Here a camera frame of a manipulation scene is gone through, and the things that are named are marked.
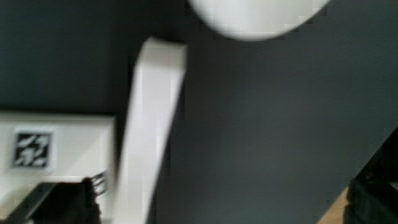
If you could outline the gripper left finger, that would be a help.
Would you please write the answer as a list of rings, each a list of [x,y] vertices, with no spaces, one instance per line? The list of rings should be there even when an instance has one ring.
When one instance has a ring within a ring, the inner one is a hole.
[[[0,224],[104,224],[99,197],[106,190],[106,171],[76,181],[0,178]]]

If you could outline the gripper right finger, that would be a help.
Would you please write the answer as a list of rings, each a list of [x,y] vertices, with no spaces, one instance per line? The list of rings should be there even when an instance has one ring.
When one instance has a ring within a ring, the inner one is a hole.
[[[351,179],[344,224],[398,224],[398,128]]]

